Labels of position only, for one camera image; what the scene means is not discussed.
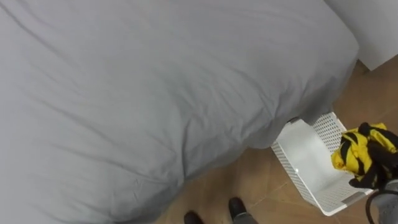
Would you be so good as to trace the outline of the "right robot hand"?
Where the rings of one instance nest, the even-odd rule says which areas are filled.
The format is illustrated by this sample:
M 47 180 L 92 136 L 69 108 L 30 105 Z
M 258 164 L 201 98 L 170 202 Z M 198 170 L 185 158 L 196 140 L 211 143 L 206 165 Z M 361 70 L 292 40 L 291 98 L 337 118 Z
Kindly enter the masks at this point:
M 359 189 L 380 189 L 397 178 L 397 135 L 382 123 L 362 123 L 358 131 L 366 138 L 364 153 L 359 156 L 364 173 L 356 174 L 349 184 Z

